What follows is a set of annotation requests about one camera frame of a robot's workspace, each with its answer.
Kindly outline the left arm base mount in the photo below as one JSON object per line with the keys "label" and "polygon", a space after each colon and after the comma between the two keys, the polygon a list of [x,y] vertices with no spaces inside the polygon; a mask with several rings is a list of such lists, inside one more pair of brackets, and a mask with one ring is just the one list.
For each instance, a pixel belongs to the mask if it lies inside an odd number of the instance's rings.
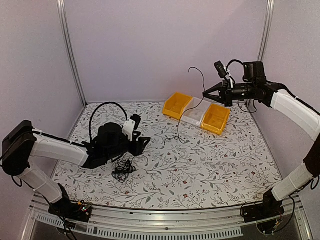
{"label": "left arm base mount", "polygon": [[48,212],[61,218],[88,223],[92,214],[92,204],[78,201],[72,202],[68,199],[61,199],[51,203]]}

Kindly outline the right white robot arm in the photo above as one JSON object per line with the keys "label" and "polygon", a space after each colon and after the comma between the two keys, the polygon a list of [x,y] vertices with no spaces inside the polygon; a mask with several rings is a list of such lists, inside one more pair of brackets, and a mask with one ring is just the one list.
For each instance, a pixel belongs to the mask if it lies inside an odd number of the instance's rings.
{"label": "right white robot arm", "polygon": [[301,103],[297,97],[293,97],[286,86],[276,82],[247,82],[229,86],[224,80],[204,91],[202,96],[224,104],[225,107],[231,107],[235,100],[257,100],[288,117],[313,141],[303,162],[263,194],[265,202],[258,208],[262,218],[269,218],[278,210],[277,202],[301,191],[305,185],[320,176],[320,115]]}

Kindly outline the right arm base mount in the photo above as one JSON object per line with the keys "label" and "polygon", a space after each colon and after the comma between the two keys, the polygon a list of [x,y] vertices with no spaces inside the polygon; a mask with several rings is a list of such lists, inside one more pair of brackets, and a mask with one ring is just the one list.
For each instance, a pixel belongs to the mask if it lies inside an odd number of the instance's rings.
{"label": "right arm base mount", "polygon": [[263,195],[262,203],[245,206],[240,208],[240,215],[245,223],[257,222],[257,229],[264,235],[272,235],[276,232],[284,219],[284,207],[282,201],[277,201],[271,193]]}

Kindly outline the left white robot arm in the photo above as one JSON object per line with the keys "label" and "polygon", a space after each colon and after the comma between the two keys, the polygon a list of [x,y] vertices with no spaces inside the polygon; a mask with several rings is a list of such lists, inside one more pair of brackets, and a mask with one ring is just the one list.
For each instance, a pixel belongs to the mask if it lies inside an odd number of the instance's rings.
{"label": "left white robot arm", "polygon": [[74,205],[63,198],[62,188],[34,165],[31,157],[43,157],[82,167],[96,169],[126,153],[137,157],[143,153],[149,138],[141,137],[133,120],[124,126],[109,122],[101,126],[98,135],[81,144],[44,133],[22,121],[2,142],[2,169],[18,177],[42,194],[63,216],[74,213]]}

